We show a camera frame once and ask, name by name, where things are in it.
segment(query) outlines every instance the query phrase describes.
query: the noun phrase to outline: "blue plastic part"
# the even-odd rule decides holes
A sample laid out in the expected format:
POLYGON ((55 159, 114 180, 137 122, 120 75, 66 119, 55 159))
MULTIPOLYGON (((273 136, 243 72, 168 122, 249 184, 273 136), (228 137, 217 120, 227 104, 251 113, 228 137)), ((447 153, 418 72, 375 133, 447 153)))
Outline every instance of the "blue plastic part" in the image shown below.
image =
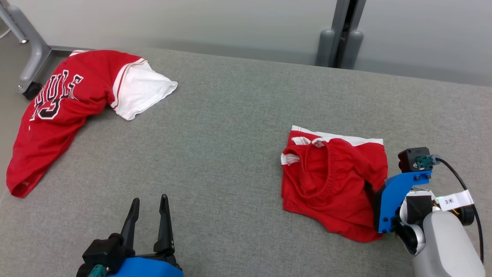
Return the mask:
POLYGON ((378 233, 390 232, 391 218, 395 216, 406 194, 413 186, 428 184, 431 174, 432 170, 400 173, 386 180, 386 188, 381 195, 378 233))
POLYGON ((96 265, 91 273, 89 274, 89 277, 106 277, 106 269, 102 265, 96 265))
POLYGON ((112 277, 184 277, 183 272, 164 261, 127 258, 112 277))

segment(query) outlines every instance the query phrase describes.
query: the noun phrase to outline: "jersey lettering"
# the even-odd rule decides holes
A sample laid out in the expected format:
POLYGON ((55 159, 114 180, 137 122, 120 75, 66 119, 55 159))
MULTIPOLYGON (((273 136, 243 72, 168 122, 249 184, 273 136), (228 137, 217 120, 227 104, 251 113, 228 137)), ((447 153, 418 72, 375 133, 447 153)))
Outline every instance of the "jersey lettering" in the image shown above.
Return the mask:
POLYGON ((41 119, 53 119, 58 114, 63 99, 71 98, 78 100, 75 98, 73 90, 75 89, 75 86, 84 78, 78 74, 75 74, 73 80, 65 86, 65 81, 69 75, 70 72, 65 69, 62 74, 56 74, 50 77, 50 79, 46 82, 46 85, 44 85, 43 89, 41 89, 39 94, 34 99, 35 110, 29 121, 33 121, 36 118, 36 115, 41 119), (41 108, 45 103, 49 103, 50 106, 41 108))

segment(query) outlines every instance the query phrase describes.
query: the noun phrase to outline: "red basketball jersey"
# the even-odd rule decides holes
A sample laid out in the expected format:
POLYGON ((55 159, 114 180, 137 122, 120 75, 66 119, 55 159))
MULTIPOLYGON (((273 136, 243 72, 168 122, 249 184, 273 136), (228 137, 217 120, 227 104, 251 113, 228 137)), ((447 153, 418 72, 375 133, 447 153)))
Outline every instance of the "red basketball jersey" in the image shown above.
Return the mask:
POLYGON ((141 57, 110 50, 74 51, 28 106, 7 169, 7 187, 25 197, 68 149, 77 130, 106 105, 131 120, 171 94, 177 82, 141 57))

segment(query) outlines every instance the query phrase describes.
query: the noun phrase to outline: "gray fabric surface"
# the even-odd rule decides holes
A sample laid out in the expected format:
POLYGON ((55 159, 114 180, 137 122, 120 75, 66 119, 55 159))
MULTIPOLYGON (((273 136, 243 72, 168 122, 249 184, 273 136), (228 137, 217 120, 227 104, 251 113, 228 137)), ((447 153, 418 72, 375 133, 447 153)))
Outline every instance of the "gray fabric surface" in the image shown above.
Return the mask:
POLYGON ((7 24, 0 18, 0 36, 8 30, 7 24))
MULTIPOLYGON (((397 154, 427 146, 458 170, 492 257, 490 88, 368 72, 141 49, 177 90, 135 120, 107 109, 80 130, 25 198, 0 200, 0 276, 74 276, 94 239, 119 232, 141 200, 137 254, 157 238, 169 196, 187 277, 412 276, 394 235, 358 243, 282 210, 279 156, 291 125, 383 138, 397 154)), ((434 193, 461 191, 443 166, 434 193)), ((478 249, 476 225, 466 228, 478 249)), ((492 272, 492 264, 486 264, 492 272)))

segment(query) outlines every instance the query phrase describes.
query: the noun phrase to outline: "gray wall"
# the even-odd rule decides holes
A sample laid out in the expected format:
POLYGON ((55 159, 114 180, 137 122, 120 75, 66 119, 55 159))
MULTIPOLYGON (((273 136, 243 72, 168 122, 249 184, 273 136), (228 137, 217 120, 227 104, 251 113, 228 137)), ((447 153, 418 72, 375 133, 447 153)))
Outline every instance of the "gray wall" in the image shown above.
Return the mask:
POLYGON ((492 86, 491 0, 367 0, 357 70, 492 86))
POLYGON ((153 46, 314 64, 336 0, 9 0, 48 45, 153 46))

